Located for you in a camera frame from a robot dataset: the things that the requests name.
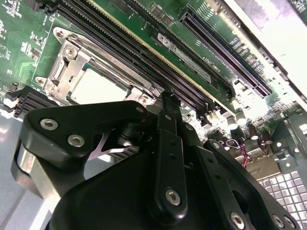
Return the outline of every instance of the white surface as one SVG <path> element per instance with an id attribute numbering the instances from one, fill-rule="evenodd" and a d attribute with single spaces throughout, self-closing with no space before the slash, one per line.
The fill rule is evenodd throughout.
<path id="1" fill-rule="evenodd" d="M 92 69 L 87 69 L 71 94 L 78 104 L 95 104 L 123 101 L 127 92 L 102 77 Z"/>

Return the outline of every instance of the black plastic bracket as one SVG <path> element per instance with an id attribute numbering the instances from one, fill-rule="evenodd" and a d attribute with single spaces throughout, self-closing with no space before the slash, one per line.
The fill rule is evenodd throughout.
<path id="1" fill-rule="evenodd" d="M 57 168 L 79 171 L 95 148 L 94 135 L 102 134 L 106 128 L 141 123 L 147 116 L 147 110 L 134 101 L 38 109 L 25 116 L 20 140 L 30 153 Z M 46 118 L 56 121 L 58 128 L 42 128 L 40 122 Z M 68 137 L 74 134 L 84 139 L 83 146 L 76 148 L 68 143 Z"/>
<path id="2" fill-rule="evenodd" d="M 157 118 L 157 145 L 154 150 L 154 199 L 149 211 L 161 225 L 172 226 L 188 211 L 182 140 L 177 136 L 176 118 L 182 118 L 178 101 L 174 101 L 168 93 L 162 93 L 160 101 L 162 111 Z"/>

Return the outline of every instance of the cable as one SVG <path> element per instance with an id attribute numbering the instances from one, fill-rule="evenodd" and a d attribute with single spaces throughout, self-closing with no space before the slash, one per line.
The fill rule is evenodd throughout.
<path id="1" fill-rule="evenodd" d="M 246 149 L 245 149 L 244 144 L 242 144 L 242 146 L 241 146 L 241 152 L 242 152 L 242 155 L 244 156 L 244 158 L 243 158 L 243 168 L 246 168 L 247 163 L 248 163 L 248 154 L 246 153 Z"/>

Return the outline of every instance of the mounting hole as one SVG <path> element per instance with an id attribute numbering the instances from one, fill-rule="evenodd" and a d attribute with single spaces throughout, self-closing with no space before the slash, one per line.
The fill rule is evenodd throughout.
<path id="1" fill-rule="evenodd" d="M 169 155 L 169 157 L 170 157 L 172 160 L 176 160 L 176 156 L 175 156 L 173 153 L 171 153 L 171 154 Z"/>
<path id="2" fill-rule="evenodd" d="M 220 180 L 221 179 L 221 176 L 219 174 L 214 174 L 215 178 Z"/>
<path id="3" fill-rule="evenodd" d="M 287 216 L 284 216 L 285 221 L 287 222 L 288 225 L 290 225 L 291 228 L 295 229 L 295 224 L 288 218 Z"/>
<path id="4" fill-rule="evenodd" d="M 85 144 L 84 138 L 76 134 L 70 135 L 67 141 L 71 146 L 76 148 L 80 148 Z"/>
<path id="5" fill-rule="evenodd" d="M 275 224 L 276 224 L 278 227 L 284 228 L 284 224 L 283 224 L 282 220 L 281 220 L 278 216 L 272 215 L 272 217 L 273 217 L 273 220 L 274 220 Z"/>
<path id="6" fill-rule="evenodd" d="M 55 120 L 52 120 L 52 119 L 43 119 L 40 121 L 40 126 L 43 129 L 52 131 L 52 130 L 57 129 L 59 127 L 59 124 Z"/>

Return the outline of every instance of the motherboard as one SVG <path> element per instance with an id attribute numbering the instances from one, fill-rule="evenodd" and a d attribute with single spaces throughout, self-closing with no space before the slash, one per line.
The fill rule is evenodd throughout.
<path id="1" fill-rule="evenodd" d="M 306 2 L 290 2 L 306 22 Z M 306 108 L 287 71 L 223 0 L 0 3 L 0 111 L 7 118 L 72 104 L 150 106 L 171 91 L 200 139 L 239 150 L 239 160 L 239 142 L 264 133 L 261 148 L 249 151 L 258 149 L 252 162 L 270 154 L 278 122 Z"/>

